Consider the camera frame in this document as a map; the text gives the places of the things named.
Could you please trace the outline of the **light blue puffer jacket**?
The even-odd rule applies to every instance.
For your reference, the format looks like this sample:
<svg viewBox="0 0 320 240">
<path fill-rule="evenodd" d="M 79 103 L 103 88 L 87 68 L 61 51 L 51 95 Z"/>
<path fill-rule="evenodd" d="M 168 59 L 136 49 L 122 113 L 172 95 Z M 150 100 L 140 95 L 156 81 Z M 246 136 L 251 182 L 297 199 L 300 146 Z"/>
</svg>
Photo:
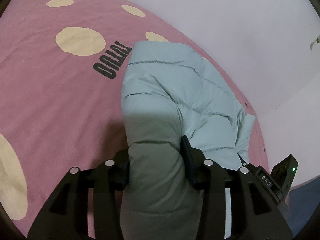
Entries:
<svg viewBox="0 0 320 240">
<path fill-rule="evenodd" d="M 218 70 L 185 44 L 142 41 L 127 66 L 121 109 L 130 183 L 120 224 L 125 239 L 194 239 L 202 196 L 185 177 L 181 137 L 222 167 L 248 161 L 255 121 Z"/>
</svg>

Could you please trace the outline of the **pink polka dot bed sheet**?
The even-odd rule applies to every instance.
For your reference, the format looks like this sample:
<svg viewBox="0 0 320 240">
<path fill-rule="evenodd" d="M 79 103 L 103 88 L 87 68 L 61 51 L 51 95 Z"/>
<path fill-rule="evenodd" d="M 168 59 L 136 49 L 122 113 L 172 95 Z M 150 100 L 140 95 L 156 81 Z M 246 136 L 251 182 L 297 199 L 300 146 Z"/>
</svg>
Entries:
<svg viewBox="0 0 320 240">
<path fill-rule="evenodd" d="M 242 92 L 193 41 L 126 0 L 12 0 L 1 17 L 1 221 L 28 239 L 39 211 L 73 167 L 129 150 L 121 109 L 136 43 L 189 46 Z"/>
</svg>

